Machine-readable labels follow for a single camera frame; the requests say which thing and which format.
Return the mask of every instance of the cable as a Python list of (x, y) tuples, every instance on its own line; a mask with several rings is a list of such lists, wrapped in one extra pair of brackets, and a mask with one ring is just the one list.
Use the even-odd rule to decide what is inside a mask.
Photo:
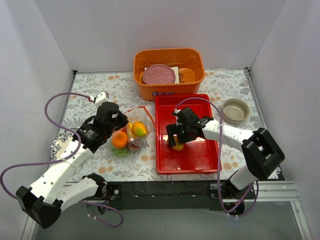
[(45, 114), (46, 118), (47, 118), (53, 125), (61, 128), (61, 129), (67, 130), (67, 131), (69, 131), (69, 132), (72, 132), (74, 135), (76, 135), (76, 138), (78, 139), (78, 146), (76, 146), (76, 149), (75, 149), (71, 154), (69, 154), (68, 156), (66, 156), (66, 157), (64, 158), (64, 159), (69, 159), (69, 158), (71, 158), (73, 155), (75, 155), (75, 154), (78, 152), (78, 150), (80, 149), (80, 147), (81, 147), (81, 137), (80, 137), (80, 135), (79, 135), (76, 131), (74, 131), (74, 130), (72, 130), (72, 129), (70, 129), (70, 128), (67, 128), (67, 127), (65, 127), (65, 126), (62, 126), (61, 124), (53, 121), (53, 120), (49, 117), (49, 115), (48, 115), (48, 106), (49, 106), (49, 103), (51, 103), (51, 101), (52, 101), (53, 99), (55, 99), (55, 98), (57, 98), (57, 97), (59, 97), (59, 96), (62, 96), (62, 95), (77, 95), (77, 96), (80, 96), (80, 97), (87, 98), (90, 102), (91, 102), (91, 98), (90, 98), (90, 96), (88, 96), (88, 95), (84, 95), (84, 94), (77, 93), (77, 92), (62, 92), (62, 93), (58, 93), (58, 94), (54, 95), (53, 97), (51, 97), (51, 98), (46, 102), (46, 104), (45, 104), (45, 106), (44, 106), (44, 114)]
[(93, 216), (94, 219), (98, 219), (100, 222), (104, 223), (105, 225), (107, 225), (107, 226), (109, 226), (111, 228), (117, 228), (124, 222), (124, 216), (122, 215), (122, 213), (119, 210), (113, 208), (112, 206), (107, 206), (107, 205), (103, 205), (103, 204), (99, 204), (99, 203), (93, 203), (93, 202), (87, 202), (87, 201), (79, 201), (79, 203), (106, 208), (106, 209), (115, 211), (117, 214), (119, 214), (119, 216), (121, 218), (121, 221), (118, 224), (111, 224), (111, 223), (103, 220), (102, 218), (100, 218), (98, 216), (93, 216), (93, 215), (89, 214), (90, 216)]
[[(88, 96), (88, 95), (80, 94), (80, 93), (77, 93), (77, 92), (62, 92), (62, 93), (56, 94), (56, 95), (54, 95), (53, 97), (51, 97), (51, 98), (46, 102), (46, 104), (45, 104), (45, 106), (44, 106), (44, 114), (45, 114), (46, 118), (47, 118), (53, 125), (61, 128), (61, 129), (67, 130), (67, 131), (69, 131), (69, 132), (72, 132), (73, 134), (76, 135), (76, 137), (77, 137), (77, 139), (78, 139), (78, 145), (77, 145), (76, 149), (75, 149), (71, 154), (69, 154), (68, 156), (66, 156), (66, 157), (64, 158), (65, 160), (67, 160), (67, 159), (71, 158), (72, 156), (74, 156), (74, 155), (78, 152), (78, 150), (80, 149), (80, 147), (81, 147), (81, 137), (80, 137), (80, 135), (79, 135), (76, 131), (74, 131), (74, 130), (72, 130), (72, 129), (70, 129), (70, 128), (67, 128), (67, 127), (65, 127), (65, 126), (62, 126), (61, 124), (59, 124), (59, 123), (55, 122), (54, 120), (52, 120), (52, 119), (49, 117), (49, 115), (48, 115), (48, 106), (49, 106), (49, 104), (51, 103), (51, 101), (52, 101), (53, 99), (59, 97), (59, 96), (62, 96), (62, 95), (77, 95), (77, 96), (81, 96), (81, 97), (87, 98), (90, 102), (91, 102), (91, 98), (90, 98), (90, 96)], [(15, 165), (9, 166), (9, 167), (7, 167), (5, 170), (3, 170), (2, 173), (0, 174), (0, 184), (1, 184), (2, 188), (3, 188), (3, 190), (4, 190), (10, 197), (12, 197), (12, 198), (14, 198), (14, 199), (17, 199), (17, 197), (16, 197), (14, 194), (12, 194), (12, 193), (8, 190), (8, 188), (5, 186), (5, 183), (4, 183), (4, 175), (5, 175), (5, 173), (6, 173), (7, 171), (9, 171), (10, 169), (18, 168), (18, 167), (50, 165), (50, 164), (57, 164), (57, 163), (61, 163), (61, 162), (63, 162), (63, 160), (55, 160), (55, 161), (49, 161), (49, 162), (44, 161), (44, 162), (33, 162), (33, 163), (21, 163), (21, 164), (15, 164)], [(86, 202), (86, 201), (79, 201), (79, 203), (87, 204), (87, 205), (99, 206), (99, 207), (107, 208), (107, 209), (109, 209), (109, 210), (112, 210), (112, 211), (117, 212), (117, 213), (119, 214), (119, 216), (121, 217), (121, 221), (120, 221), (119, 224), (116, 224), (116, 225), (113, 225), (113, 224), (111, 224), (111, 223), (108, 223), (107, 221), (103, 220), (103, 219), (100, 218), (100, 217), (97, 217), (97, 216), (94, 217), (95, 219), (98, 219), (99, 221), (101, 221), (102, 223), (106, 224), (106, 225), (109, 226), (109, 227), (117, 228), (117, 227), (119, 227), (119, 226), (123, 223), (123, 221), (124, 221), (124, 216), (122, 215), (122, 213), (121, 213), (120, 211), (118, 211), (117, 209), (111, 207), (111, 206), (102, 205), (102, 204), (96, 204), (96, 203), (91, 203), (91, 202)]]
[[(91, 100), (91, 98), (90, 98), (90, 96), (88, 96), (88, 95), (83, 95), (83, 94), (80, 94), (80, 93), (77, 93), (77, 92), (62, 92), (62, 93), (56, 94), (56, 95), (54, 95), (53, 97), (51, 97), (51, 98), (46, 102), (46, 104), (45, 104), (45, 106), (44, 106), (44, 114), (45, 114), (46, 118), (47, 118), (53, 125), (55, 125), (55, 126), (57, 126), (57, 127), (59, 127), (59, 128), (62, 128), (62, 129), (64, 129), (64, 130), (67, 130), (67, 131), (72, 132), (73, 134), (76, 135), (76, 137), (77, 137), (77, 139), (78, 139), (78, 146), (76, 147), (76, 149), (75, 149), (71, 154), (69, 154), (68, 156), (66, 156), (66, 157), (64, 158), (64, 159), (69, 159), (69, 158), (71, 158), (73, 155), (75, 155), (75, 154), (77, 153), (77, 151), (80, 149), (80, 147), (81, 147), (81, 137), (80, 137), (80, 135), (79, 135), (76, 131), (74, 131), (74, 130), (72, 130), (72, 129), (70, 129), (70, 128), (67, 128), (67, 127), (65, 127), (65, 126), (62, 126), (61, 124), (53, 121), (53, 120), (49, 117), (49, 115), (48, 115), (48, 105), (49, 105), (49, 103), (51, 103), (51, 101), (52, 101), (53, 99), (55, 99), (55, 98), (57, 98), (57, 97), (59, 97), (59, 96), (62, 96), (62, 95), (78, 95), (78, 96), (85, 97), (85, 98), (89, 99), (89, 101)], [(5, 183), (4, 183), (4, 175), (5, 175), (5, 173), (6, 173), (8, 170), (14, 169), (14, 168), (18, 168), (18, 167), (28, 167), (28, 166), (40, 166), (40, 165), (57, 164), (57, 163), (61, 163), (62, 161), (63, 161), (63, 160), (43, 161), (43, 162), (32, 162), (32, 163), (21, 163), (21, 164), (15, 164), (15, 165), (9, 166), (9, 167), (7, 167), (5, 170), (3, 170), (2, 173), (0, 174), (0, 184), (1, 184), (2, 188), (3, 188), (3, 190), (4, 190), (10, 197), (12, 197), (12, 198), (14, 198), (14, 199), (17, 199), (17, 197), (8, 190), (8, 188), (6, 187), (6, 185), (5, 185)]]
[(17, 199), (17, 197), (11, 193), (8, 188), (6, 187), (5, 183), (4, 183), (4, 175), (7, 171), (9, 171), (10, 169), (14, 169), (14, 168), (18, 168), (18, 167), (28, 167), (28, 166), (39, 166), (39, 165), (50, 165), (50, 164), (57, 164), (57, 163), (61, 163), (62, 160), (56, 160), (56, 161), (43, 161), (43, 162), (33, 162), (33, 163), (21, 163), (21, 164), (15, 164), (12, 166), (7, 167), (5, 170), (2, 171), (1, 175), (0, 175), (0, 184), (3, 188), (3, 190), (12, 198)]
[[(197, 100), (203, 100), (209, 104), (211, 104), (215, 110), (218, 112), (218, 114), (220, 115), (220, 134), (219, 134), (219, 151), (218, 151), (218, 169), (217, 169), (217, 177), (216, 177), (216, 183), (217, 183), (217, 192), (218, 192), (218, 198), (219, 198), (219, 203), (220, 203), (220, 206), (222, 208), (222, 210), (227, 213), (227, 214), (230, 214), (232, 213), (246, 198), (247, 194), (251, 191), (251, 189), (253, 188), (253, 185), (254, 183), (251, 183), (251, 185), (248, 187), (248, 189), (245, 191), (245, 193), (243, 194), (243, 196), (236, 202), (235, 206), (233, 208), (231, 208), (230, 210), (227, 210), (225, 209), (225, 206), (224, 206), (224, 202), (223, 202), (223, 199), (222, 199), (222, 195), (221, 195), (221, 183), (220, 183), (220, 171), (221, 171), (221, 149), (222, 149), (222, 138), (223, 138), (223, 118), (222, 118), (222, 114), (221, 114), (221, 111), (217, 108), (216, 105), (214, 105), (211, 101), (207, 100), (207, 99), (204, 99), (204, 98), (201, 98), (201, 97), (189, 97), (183, 101), (181, 101), (178, 105), (175, 106), (174, 110), (176, 110), (181, 104), (183, 104), (184, 102), (188, 101), (188, 100), (194, 100), (194, 99), (197, 99)], [(238, 217), (242, 217), (242, 216), (245, 216), (247, 215), (251, 210), (252, 208), (255, 206), (256, 204), (256, 201), (257, 201), (257, 198), (258, 198), (258, 193), (259, 193), (259, 185), (258, 185), (258, 181), (255, 181), (256, 182), (256, 195), (255, 195), (255, 198), (254, 198), (254, 201), (251, 205), (251, 207), (248, 209), (248, 211), (246, 211), (245, 213), (239, 215)]]

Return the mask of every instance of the beige ceramic bowl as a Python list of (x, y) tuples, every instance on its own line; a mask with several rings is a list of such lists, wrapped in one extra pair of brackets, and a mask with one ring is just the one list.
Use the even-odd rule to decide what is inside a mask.
[(240, 124), (250, 115), (248, 105), (239, 99), (229, 99), (222, 105), (223, 119), (230, 124)]

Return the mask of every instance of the glass panel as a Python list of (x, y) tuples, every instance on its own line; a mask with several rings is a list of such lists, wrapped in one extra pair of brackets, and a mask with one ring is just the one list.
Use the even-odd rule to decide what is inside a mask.
[[(48, 229), (36, 225), (33, 240), (299, 240), (301, 235), (290, 202), (257, 202), (238, 220), (207, 209), (123, 210), (124, 222), (110, 228), (87, 217), (86, 206), (76, 204)], [(116, 224), (119, 216), (107, 211), (103, 218)]]

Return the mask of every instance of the red plastic tray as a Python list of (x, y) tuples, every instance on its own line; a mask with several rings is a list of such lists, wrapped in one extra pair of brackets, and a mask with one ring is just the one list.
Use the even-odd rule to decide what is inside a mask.
[[(176, 122), (171, 113), (178, 103), (191, 97), (209, 100), (206, 94), (165, 95), (155, 98), (156, 170), (159, 174), (209, 174), (218, 171), (216, 141), (198, 137), (186, 143), (182, 151), (170, 149), (167, 145), (166, 126)], [(186, 101), (178, 109), (185, 107), (191, 108), (199, 118), (212, 117), (210, 104), (200, 99)]]

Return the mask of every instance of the orange plastic basket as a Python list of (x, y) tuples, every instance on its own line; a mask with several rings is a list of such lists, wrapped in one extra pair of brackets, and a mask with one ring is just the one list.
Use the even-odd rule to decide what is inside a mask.
[[(180, 83), (145, 84), (143, 82), (145, 68), (155, 64), (178, 67)], [(158, 95), (196, 94), (205, 78), (205, 70), (200, 53), (194, 49), (149, 49), (135, 55), (133, 77), (140, 96), (150, 101), (155, 100)]]

